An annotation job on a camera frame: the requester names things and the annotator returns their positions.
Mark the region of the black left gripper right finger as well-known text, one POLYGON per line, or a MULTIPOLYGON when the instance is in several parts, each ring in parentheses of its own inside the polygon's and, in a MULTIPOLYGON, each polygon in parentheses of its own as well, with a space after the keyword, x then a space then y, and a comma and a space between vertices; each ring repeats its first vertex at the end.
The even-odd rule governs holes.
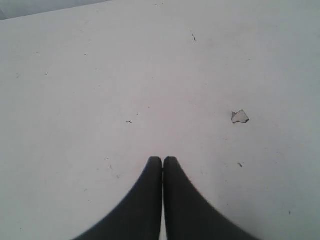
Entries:
POLYGON ((198 192, 174 156, 163 162, 163 202, 169 240, 255 240, 198 192))

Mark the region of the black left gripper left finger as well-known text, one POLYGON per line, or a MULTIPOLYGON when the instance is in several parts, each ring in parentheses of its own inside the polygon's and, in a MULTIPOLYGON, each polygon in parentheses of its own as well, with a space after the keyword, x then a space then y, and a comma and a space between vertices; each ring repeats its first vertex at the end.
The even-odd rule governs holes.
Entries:
POLYGON ((77 240, 158 240, 163 210, 163 164, 147 164, 129 193, 102 220, 77 240))

